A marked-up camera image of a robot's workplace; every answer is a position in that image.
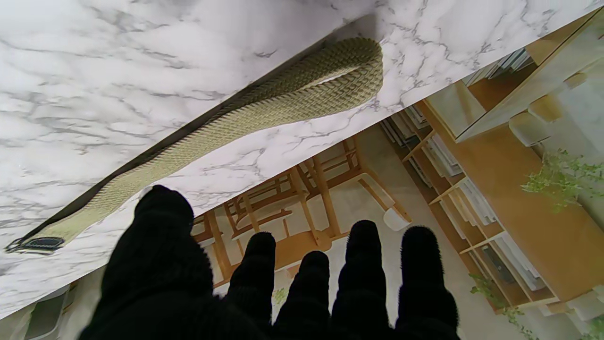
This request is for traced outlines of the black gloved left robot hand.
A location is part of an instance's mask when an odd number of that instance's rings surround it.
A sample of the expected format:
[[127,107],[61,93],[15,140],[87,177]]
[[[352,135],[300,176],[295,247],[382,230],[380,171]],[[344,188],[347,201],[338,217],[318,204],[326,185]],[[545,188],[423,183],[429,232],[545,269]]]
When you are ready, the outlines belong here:
[[228,293],[191,231],[179,192],[153,186],[134,209],[106,265],[100,300],[81,340],[457,340],[459,312],[445,287],[436,236],[408,228],[401,243],[398,319],[386,309],[386,274],[376,224],[357,221],[347,240],[338,292],[329,303],[328,256],[306,254],[272,321],[276,241],[253,235]]

